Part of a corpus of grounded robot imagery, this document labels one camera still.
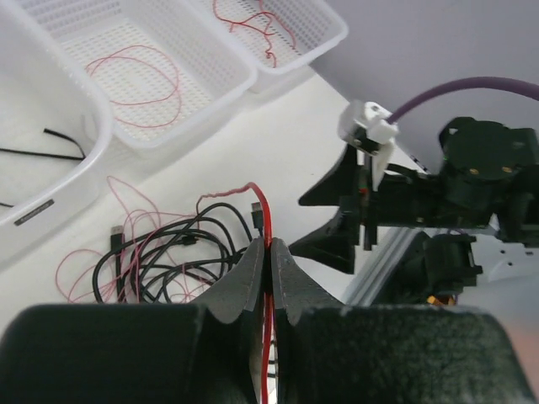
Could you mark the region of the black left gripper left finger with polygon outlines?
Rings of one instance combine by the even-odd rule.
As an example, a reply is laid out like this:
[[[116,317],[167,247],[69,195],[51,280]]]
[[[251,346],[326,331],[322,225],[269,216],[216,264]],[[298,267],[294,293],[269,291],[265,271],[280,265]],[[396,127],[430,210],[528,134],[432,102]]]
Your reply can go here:
[[[31,306],[1,340],[4,403],[257,403],[264,243],[189,304]]]

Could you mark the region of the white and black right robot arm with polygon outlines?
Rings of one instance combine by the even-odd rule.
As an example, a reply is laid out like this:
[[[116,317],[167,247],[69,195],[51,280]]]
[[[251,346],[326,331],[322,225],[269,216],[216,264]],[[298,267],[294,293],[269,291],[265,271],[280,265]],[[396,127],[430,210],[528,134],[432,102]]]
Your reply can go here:
[[[482,273],[472,260],[471,230],[492,219],[501,242],[538,244],[538,139],[531,128],[457,117],[440,132],[443,162],[437,174],[397,164],[382,169],[347,146],[334,166],[299,200],[333,206],[324,226],[290,245],[291,254],[350,274],[355,248],[371,249],[382,226],[417,227],[411,247],[382,285],[381,304],[449,300]],[[428,236],[429,228],[440,234]]]

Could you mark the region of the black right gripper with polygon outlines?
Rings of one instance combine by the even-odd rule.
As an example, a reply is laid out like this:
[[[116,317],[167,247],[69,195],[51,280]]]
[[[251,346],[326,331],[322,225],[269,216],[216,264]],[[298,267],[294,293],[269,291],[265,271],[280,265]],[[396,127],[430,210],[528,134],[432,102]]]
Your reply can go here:
[[[377,244],[380,226],[425,225],[435,216],[438,180],[434,175],[391,163],[378,189],[373,189],[366,182],[366,168],[358,164],[358,151],[346,146],[337,162],[300,197],[298,204],[338,206],[341,197],[336,215],[293,242],[290,253],[352,274],[360,228],[365,228],[364,249],[369,250]]]

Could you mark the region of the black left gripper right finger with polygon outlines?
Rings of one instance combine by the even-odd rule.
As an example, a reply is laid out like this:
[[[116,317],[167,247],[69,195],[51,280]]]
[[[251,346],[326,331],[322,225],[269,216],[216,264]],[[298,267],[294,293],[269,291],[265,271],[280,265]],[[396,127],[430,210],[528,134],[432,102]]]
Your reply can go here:
[[[280,403],[532,403],[501,324],[484,311],[347,306],[271,247]]]

